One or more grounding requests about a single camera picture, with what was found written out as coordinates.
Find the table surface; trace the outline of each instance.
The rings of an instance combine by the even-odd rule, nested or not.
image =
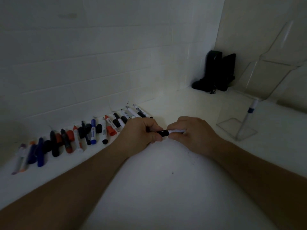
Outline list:
[[[248,102],[246,97],[237,93],[209,95],[185,88],[138,105],[164,129],[179,116],[200,117],[221,137],[234,142],[216,126],[228,98],[239,106]],[[246,109],[243,107],[237,111],[244,116]],[[258,134],[234,143],[256,156],[307,177],[304,166],[307,143],[303,138],[307,129],[305,114],[263,101],[257,107],[252,125]],[[48,153],[43,167],[30,166],[26,172],[14,176],[10,175],[14,160],[10,160],[0,170],[0,209],[102,148],[104,145],[98,140],[82,154],[63,153],[53,158]],[[183,229],[187,228],[187,224],[191,224],[191,229],[205,226],[209,229],[275,229],[219,166],[169,139],[151,145],[125,163],[83,229]]]

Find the wall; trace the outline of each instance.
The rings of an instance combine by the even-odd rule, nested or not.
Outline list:
[[[290,60],[291,57],[307,59],[306,8],[307,0],[225,0],[215,50],[225,55],[237,54],[234,83],[249,62],[257,61],[261,54],[269,50],[284,24],[290,20],[294,20],[294,25],[283,48],[286,53],[283,54]],[[265,95],[272,92],[289,71],[284,67],[271,64],[257,76],[253,74],[253,84],[249,83],[252,94],[264,96],[264,85],[267,88]]]
[[[1,0],[1,133],[40,136],[203,76],[224,0]]]

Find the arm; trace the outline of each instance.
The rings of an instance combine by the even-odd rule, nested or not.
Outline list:
[[[179,117],[169,138],[219,163],[282,230],[307,229],[307,179],[220,138],[199,118]]]
[[[155,120],[129,120],[116,140],[96,155],[0,211],[0,229],[77,229],[125,160],[162,141]]]

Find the blue marker cap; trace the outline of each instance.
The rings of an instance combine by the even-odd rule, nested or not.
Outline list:
[[[96,120],[92,119],[92,127],[96,127]]]

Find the beige wall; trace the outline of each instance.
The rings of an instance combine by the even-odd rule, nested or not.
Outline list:
[[[224,55],[237,54],[234,82],[238,81],[249,62],[257,61],[261,54],[269,50],[287,21],[294,20],[299,24],[295,26],[299,31],[292,31],[292,36],[288,39],[296,44],[302,41],[299,48],[307,47],[304,41],[306,39],[301,38],[306,35],[306,9],[306,0],[225,0],[215,50],[222,51]],[[274,87],[282,78],[283,75],[279,72],[266,71],[265,74],[254,77],[253,87],[250,88],[254,95],[257,90],[261,95],[260,88],[263,84]],[[296,92],[299,92],[297,95],[300,97],[307,97],[304,88],[292,89],[291,95],[287,91],[283,98],[287,100],[288,106],[291,106],[292,99],[297,99]]]

